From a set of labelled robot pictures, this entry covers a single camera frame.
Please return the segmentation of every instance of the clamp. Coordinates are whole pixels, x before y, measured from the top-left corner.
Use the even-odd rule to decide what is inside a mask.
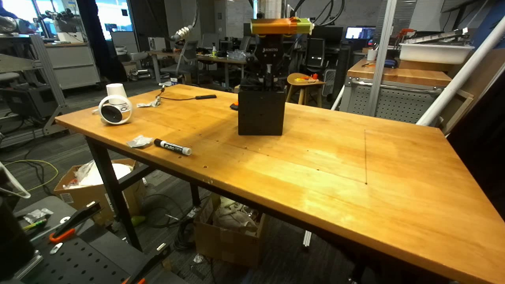
[[[156,265],[161,263],[170,254],[170,246],[162,243],[154,252],[148,255],[132,275],[126,279],[123,284],[145,284],[144,276],[147,275]]]
[[[69,239],[75,234],[75,227],[77,225],[84,223],[101,209],[100,203],[92,201],[86,205],[86,207],[77,210],[77,212],[75,212],[67,222],[60,226],[56,232],[50,234],[49,240],[57,244]]]

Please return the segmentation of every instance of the white pole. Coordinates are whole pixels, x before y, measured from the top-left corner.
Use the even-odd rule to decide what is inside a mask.
[[[466,64],[456,74],[454,79],[445,87],[444,91],[438,96],[428,110],[423,114],[416,124],[430,125],[431,122],[442,112],[449,101],[454,97],[456,91],[467,81],[468,77],[472,75],[477,65],[484,59],[486,54],[493,49],[496,44],[501,40],[505,33],[505,17],[501,19],[498,25],[491,31],[489,36],[484,40],[475,53],[468,59]]]
[[[337,99],[335,100],[335,102],[333,103],[333,106],[331,107],[332,111],[337,109],[338,103],[340,103],[340,100],[342,99],[342,95],[344,94],[344,88],[345,88],[345,85],[342,86],[342,89],[340,89],[340,93],[338,93]]]

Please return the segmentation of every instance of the black marker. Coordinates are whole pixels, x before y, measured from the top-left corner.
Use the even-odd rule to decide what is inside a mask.
[[[155,145],[161,148],[165,148],[167,150],[179,153],[179,154],[184,154],[186,156],[191,155],[191,148],[188,147],[183,147],[177,144],[172,144],[168,143],[164,140],[161,139],[155,139]]]

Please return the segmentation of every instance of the yellow cable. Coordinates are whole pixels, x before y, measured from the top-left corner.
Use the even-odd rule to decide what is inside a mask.
[[[18,160],[18,161],[14,161],[14,162],[10,162],[10,163],[8,163],[8,164],[5,164],[4,166],[6,166],[6,167],[7,167],[7,166],[8,166],[8,165],[10,165],[10,164],[14,164],[14,163],[23,163],[23,162],[37,162],[37,163],[44,163],[44,164],[46,164],[46,165],[51,166],[51,167],[55,170],[55,172],[56,172],[56,174],[55,174],[55,175],[54,175],[54,176],[53,176],[50,180],[48,180],[48,181],[44,182],[44,183],[43,183],[43,184],[41,184],[41,185],[38,185],[38,186],[36,186],[36,187],[32,187],[32,188],[30,188],[29,190],[26,190],[27,192],[30,192],[30,191],[32,191],[32,190],[36,190],[37,188],[42,187],[42,186],[44,186],[44,185],[46,185],[46,184],[50,183],[51,181],[53,181],[53,180],[54,180],[54,179],[55,179],[55,178],[56,178],[56,177],[60,174],[60,172],[58,171],[58,169],[57,169],[57,168],[56,168],[53,164],[51,164],[50,162],[43,161],[43,160]]]

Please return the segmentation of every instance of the wooden stool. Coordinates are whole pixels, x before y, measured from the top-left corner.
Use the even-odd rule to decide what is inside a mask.
[[[287,77],[287,82],[291,85],[289,87],[289,92],[287,93],[286,102],[289,102],[291,96],[297,91],[300,90],[300,98],[298,99],[299,105],[306,105],[309,102],[309,90],[310,88],[317,88],[317,106],[323,106],[323,85],[325,82],[317,80],[316,82],[309,83],[303,81],[297,81],[297,78],[307,77],[305,74],[301,73],[293,73]]]

